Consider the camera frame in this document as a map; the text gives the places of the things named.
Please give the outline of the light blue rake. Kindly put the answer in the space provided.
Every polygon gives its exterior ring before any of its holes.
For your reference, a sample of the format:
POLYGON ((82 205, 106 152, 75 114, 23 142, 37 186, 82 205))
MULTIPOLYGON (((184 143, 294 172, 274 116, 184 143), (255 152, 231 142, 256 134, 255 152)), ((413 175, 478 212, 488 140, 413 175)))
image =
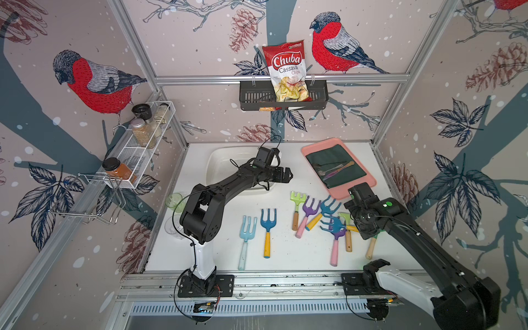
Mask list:
POLYGON ((241 249, 241 254, 239 257, 238 270, 244 271, 246 269, 246 260, 248 253, 248 242, 255 237, 257 229, 257 217, 243 216, 243 223, 240 230, 239 237, 243 239, 243 245, 241 249))

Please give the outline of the blue claw rake yellow handle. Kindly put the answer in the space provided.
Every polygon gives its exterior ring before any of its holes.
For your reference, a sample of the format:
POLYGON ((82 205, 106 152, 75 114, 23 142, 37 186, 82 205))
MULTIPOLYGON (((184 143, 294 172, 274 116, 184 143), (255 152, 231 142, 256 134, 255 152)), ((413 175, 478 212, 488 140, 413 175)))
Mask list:
POLYGON ((343 224, 339 217, 328 216, 327 218, 329 221, 320 221, 320 229, 330 232, 332 235, 334 235, 335 239, 345 236, 350 230, 353 232, 359 232, 355 226, 343 224))

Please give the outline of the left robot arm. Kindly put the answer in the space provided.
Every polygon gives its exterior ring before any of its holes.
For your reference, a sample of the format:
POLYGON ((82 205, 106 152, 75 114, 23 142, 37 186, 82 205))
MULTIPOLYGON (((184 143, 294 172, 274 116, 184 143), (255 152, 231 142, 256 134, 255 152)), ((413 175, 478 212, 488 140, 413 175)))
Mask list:
POLYGON ((196 251, 191 274, 201 281, 215 277, 212 240, 221 229, 224 209, 230 200, 262 182, 287 184, 293 177, 288 167, 246 163, 239 166, 234 174, 216 184, 196 185, 180 216, 183 234, 192 241, 196 251))

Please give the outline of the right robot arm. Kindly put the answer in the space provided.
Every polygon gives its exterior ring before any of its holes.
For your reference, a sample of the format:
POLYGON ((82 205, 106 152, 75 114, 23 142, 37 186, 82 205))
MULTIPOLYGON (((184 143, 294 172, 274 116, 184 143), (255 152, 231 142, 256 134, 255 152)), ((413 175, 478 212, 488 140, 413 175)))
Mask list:
POLYGON ((392 236, 422 266, 433 285, 384 265, 378 283, 431 315, 441 329, 489 329, 499 321, 501 289, 491 278, 479 278, 415 222, 407 208, 390 197, 379 199, 367 183, 349 189, 345 204, 364 240, 380 231, 392 236))

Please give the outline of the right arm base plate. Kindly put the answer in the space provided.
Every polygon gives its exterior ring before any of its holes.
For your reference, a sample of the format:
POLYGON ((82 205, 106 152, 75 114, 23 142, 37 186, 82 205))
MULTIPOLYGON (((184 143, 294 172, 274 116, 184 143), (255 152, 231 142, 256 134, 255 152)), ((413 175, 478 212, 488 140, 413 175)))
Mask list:
POLYGON ((375 275, 365 272, 348 272, 340 275, 341 286, 348 296, 392 296, 396 295, 381 287, 375 275))

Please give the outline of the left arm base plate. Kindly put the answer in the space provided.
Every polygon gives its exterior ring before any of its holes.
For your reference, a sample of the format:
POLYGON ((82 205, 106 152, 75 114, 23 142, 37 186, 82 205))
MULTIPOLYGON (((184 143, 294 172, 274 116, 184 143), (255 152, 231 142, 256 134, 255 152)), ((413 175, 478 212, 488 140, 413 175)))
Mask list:
POLYGON ((192 272, 185 272, 177 281, 177 297, 232 297, 234 284, 234 275, 218 275, 216 270, 207 279, 200 279, 192 272))

